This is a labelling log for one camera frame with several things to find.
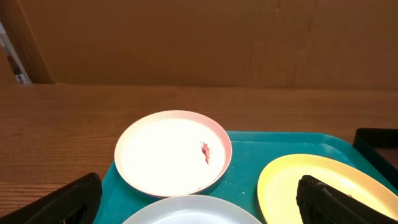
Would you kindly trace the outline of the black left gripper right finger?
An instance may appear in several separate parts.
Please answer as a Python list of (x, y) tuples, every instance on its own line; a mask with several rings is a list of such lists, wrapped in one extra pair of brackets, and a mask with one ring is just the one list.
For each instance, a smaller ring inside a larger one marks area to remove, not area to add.
[(311, 175), (299, 180), (296, 202), (303, 224), (397, 224)]

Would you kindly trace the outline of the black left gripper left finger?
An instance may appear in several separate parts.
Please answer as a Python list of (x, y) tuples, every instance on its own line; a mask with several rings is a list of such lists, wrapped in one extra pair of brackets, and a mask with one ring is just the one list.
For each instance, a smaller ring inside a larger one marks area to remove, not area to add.
[(102, 192), (101, 179), (92, 172), (1, 217), (1, 224), (93, 223)]

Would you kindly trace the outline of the yellow plate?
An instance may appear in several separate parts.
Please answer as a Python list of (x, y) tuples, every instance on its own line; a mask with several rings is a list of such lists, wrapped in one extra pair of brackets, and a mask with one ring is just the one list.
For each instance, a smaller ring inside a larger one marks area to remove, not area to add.
[(322, 156), (291, 154), (265, 166), (257, 197), (267, 223), (302, 223), (296, 202), (299, 180), (310, 175), (378, 212), (397, 219), (397, 195), (367, 174)]

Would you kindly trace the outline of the pink plate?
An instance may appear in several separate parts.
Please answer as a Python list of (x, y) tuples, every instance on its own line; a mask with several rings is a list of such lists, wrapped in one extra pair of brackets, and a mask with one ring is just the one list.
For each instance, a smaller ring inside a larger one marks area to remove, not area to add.
[(195, 194), (226, 173), (233, 155), (227, 132), (213, 119), (161, 111), (130, 125), (114, 150), (114, 165), (134, 189), (155, 197)]

